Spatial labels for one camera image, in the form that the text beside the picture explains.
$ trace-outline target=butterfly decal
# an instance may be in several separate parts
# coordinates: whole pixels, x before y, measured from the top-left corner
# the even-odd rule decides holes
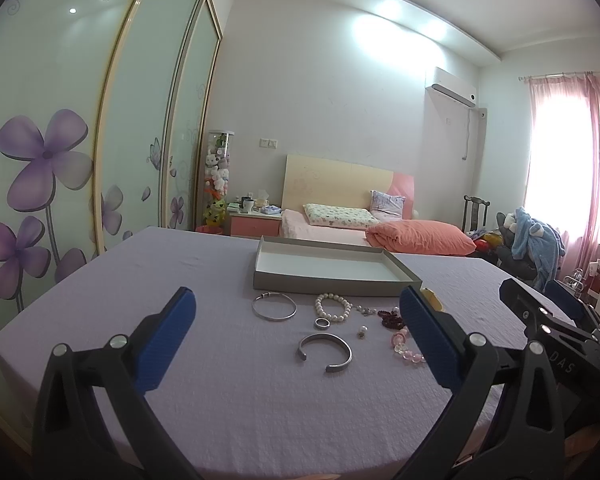
[[[160,141],[158,137],[155,137],[155,142],[149,146],[149,156],[146,158],[147,162],[154,165],[154,168],[160,171],[160,160],[162,158],[162,152],[160,150]]]

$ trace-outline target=pink curtain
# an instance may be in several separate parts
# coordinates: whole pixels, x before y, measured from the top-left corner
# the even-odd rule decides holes
[[[561,275],[600,258],[600,76],[529,79],[525,209],[564,234]]]

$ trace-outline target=silver ring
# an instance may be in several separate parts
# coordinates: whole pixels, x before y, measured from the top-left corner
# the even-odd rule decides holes
[[[314,326],[318,330],[327,330],[331,326],[331,321],[324,317],[319,317],[314,321]]]
[[[343,348],[344,351],[349,354],[349,357],[347,358],[347,360],[344,361],[342,364],[339,364],[339,365],[328,365],[325,368],[325,371],[327,371],[327,372],[339,372],[341,370],[344,370],[347,366],[349,366],[349,363],[353,359],[353,352],[351,351],[350,346],[347,344],[346,341],[344,341],[344,339],[340,339],[338,336],[333,335],[333,334],[329,334],[327,332],[323,332],[321,334],[311,334],[311,335],[308,335],[307,337],[305,337],[304,339],[302,339],[302,341],[298,345],[298,355],[300,356],[300,358],[302,359],[302,361],[306,361],[306,354],[302,351],[302,345],[304,343],[307,343],[309,341],[314,341],[316,339],[326,339],[327,341],[331,341],[333,343],[336,343],[336,345],[338,345],[341,348]]]
[[[261,300],[262,298],[268,298],[269,296],[282,296],[283,298],[287,298],[293,304],[294,311],[285,317],[269,317],[269,316],[265,316],[264,314],[259,313],[256,310],[256,301]],[[255,300],[251,301],[251,308],[253,309],[253,313],[256,316],[261,317],[262,319],[266,319],[267,321],[285,321],[285,320],[290,319],[293,316],[295,316],[296,310],[298,310],[298,306],[296,305],[296,302],[294,300],[292,300],[290,297],[288,297],[286,294],[281,294],[280,292],[264,292],[263,294],[261,294],[257,298],[255,298]]]

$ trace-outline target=pink drawer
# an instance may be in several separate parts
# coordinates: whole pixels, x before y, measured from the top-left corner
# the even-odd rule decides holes
[[[248,218],[246,216],[231,217],[231,236],[278,236],[280,220],[267,218]]]

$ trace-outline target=folded orange quilt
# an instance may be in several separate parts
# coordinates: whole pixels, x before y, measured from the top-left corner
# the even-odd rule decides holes
[[[475,251],[471,238],[455,225],[433,220],[397,220],[369,227],[366,241],[392,253],[467,256]]]

